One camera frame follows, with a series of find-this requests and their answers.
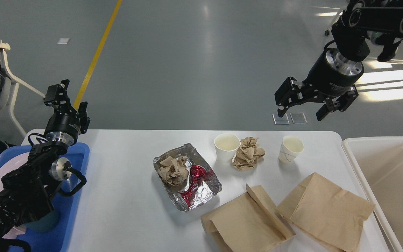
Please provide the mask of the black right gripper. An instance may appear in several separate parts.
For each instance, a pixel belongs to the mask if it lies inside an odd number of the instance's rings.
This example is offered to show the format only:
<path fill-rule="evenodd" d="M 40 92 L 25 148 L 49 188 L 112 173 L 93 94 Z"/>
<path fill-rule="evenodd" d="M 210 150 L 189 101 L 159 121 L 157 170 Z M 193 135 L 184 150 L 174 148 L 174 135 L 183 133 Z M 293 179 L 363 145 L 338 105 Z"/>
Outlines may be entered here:
<path fill-rule="evenodd" d="M 274 97 L 278 117 L 283 117 L 290 107 L 305 102 L 323 103 L 316 112 L 318 121 L 329 113 L 347 110 L 359 96 L 355 83 L 363 73 L 362 62 L 345 58 L 337 48 L 327 48 L 303 82 L 287 77 L 277 89 Z"/>

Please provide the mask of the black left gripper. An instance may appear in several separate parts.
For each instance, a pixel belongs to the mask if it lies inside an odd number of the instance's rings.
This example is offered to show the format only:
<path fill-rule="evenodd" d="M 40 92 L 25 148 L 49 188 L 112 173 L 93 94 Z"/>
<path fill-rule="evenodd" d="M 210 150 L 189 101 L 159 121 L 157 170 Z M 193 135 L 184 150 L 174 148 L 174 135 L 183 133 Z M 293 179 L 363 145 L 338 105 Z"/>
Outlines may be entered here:
<path fill-rule="evenodd" d="M 88 130 L 91 119 L 87 115 L 88 102 L 81 102 L 77 110 L 72 106 L 67 94 L 69 80 L 50 85 L 44 98 L 44 104 L 52 107 L 54 113 L 48 121 L 44 136 L 51 141 L 75 145 L 80 134 Z"/>

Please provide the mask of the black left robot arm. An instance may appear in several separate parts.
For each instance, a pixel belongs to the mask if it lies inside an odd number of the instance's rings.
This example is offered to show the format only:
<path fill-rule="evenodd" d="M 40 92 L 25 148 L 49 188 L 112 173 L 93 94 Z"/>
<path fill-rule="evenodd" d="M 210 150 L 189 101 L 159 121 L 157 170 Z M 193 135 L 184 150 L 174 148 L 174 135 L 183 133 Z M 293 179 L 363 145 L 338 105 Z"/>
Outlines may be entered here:
<path fill-rule="evenodd" d="M 32 143 L 26 163 L 1 178 L 0 192 L 0 252 L 10 247 L 31 251 L 28 242 L 5 239 L 15 227 L 39 221 L 54 210 L 52 200 L 56 194 L 75 195 L 87 180 L 64 157 L 68 148 L 85 134 L 91 119 L 87 115 L 87 102 L 76 110 L 67 95 L 69 80 L 48 87 L 44 104 L 53 107 L 54 113 L 43 134 L 36 134 L 38 144 Z"/>

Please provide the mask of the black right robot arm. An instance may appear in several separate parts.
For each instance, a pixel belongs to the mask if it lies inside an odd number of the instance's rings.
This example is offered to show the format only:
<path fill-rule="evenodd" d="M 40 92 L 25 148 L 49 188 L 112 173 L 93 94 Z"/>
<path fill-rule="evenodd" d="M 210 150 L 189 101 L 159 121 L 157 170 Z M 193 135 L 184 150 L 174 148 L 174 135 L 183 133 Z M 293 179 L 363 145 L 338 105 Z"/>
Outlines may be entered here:
<path fill-rule="evenodd" d="M 288 77 L 275 92 L 278 117 L 307 102 L 322 104 L 318 121 L 347 110 L 359 95 L 355 83 L 370 53 L 366 41 L 382 46 L 379 62 L 393 59 L 403 41 L 403 0 L 350 0 L 330 32 L 333 40 L 324 46 L 306 79 Z"/>

